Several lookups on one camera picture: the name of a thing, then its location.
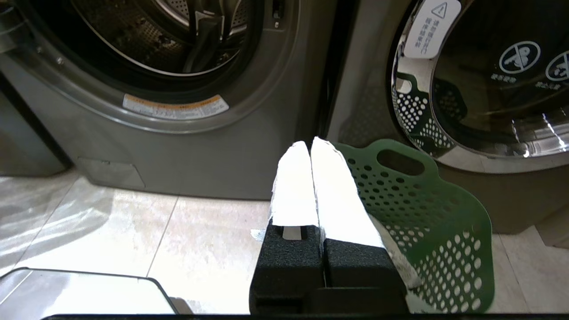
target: black foam padding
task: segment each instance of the black foam padding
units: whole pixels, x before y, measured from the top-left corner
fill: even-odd
[[[384,248],[326,239],[324,261],[328,287],[375,287],[403,296],[407,293]]]
[[[383,288],[321,288],[304,300],[307,314],[393,315],[407,314],[404,299],[394,299]]]
[[[249,289],[252,314],[300,313],[306,293],[324,287],[320,229],[300,229],[302,240],[285,240],[283,227],[269,221]]]

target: washing machine door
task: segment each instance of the washing machine door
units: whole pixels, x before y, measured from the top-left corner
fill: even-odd
[[[390,77],[409,140],[469,171],[569,163],[567,14],[563,0],[419,1]]]
[[[79,105],[163,133],[227,126],[259,107],[288,61],[299,10],[255,0],[15,4],[31,37],[14,59]]]

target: circular icon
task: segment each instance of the circular icon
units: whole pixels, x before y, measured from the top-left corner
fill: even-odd
[[[541,48],[533,41],[521,41],[511,45],[500,57],[500,69],[514,75],[533,67],[541,55]]]
[[[545,75],[551,81],[563,81],[569,79],[569,51],[558,55],[553,58],[551,62],[547,65],[545,69]]]

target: basket handle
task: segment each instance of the basket handle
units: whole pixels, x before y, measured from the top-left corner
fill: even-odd
[[[429,157],[427,154],[406,146],[400,142],[397,142],[395,140],[391,140],[391,139],[380,139],[377,141],[372,142],[366,149],[368,150],[373,150],[373,152],[375,153],[375,155],[379,154],[381,151],[383,150],[391,150],[395,153],[398,153],[400,155],[403,155],[405,157],[411,158],[415,161],[420,162],[423,166],[424,166],[424,171],[420,174],[418,174],[417,176],[433,176],[436,175],[437,177],[439,176],[439,168],[436,165],[436,162]],[[399,173],[408,175],[406,173],[400,172],[399,170],[395,169],[395,168],[391,168],[390,169],[397,171]]]

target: warning sticker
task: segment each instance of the warning sticker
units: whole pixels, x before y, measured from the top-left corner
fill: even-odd
[[[415,16],[403,54],[408,58],[436,57],[460,8],[458,0],[425,0]]]
[[[165,104],[125,95],[122,107],[145,116],[168,120],[202,119],[229,109],[229,105],[220,95],[190,104]]]

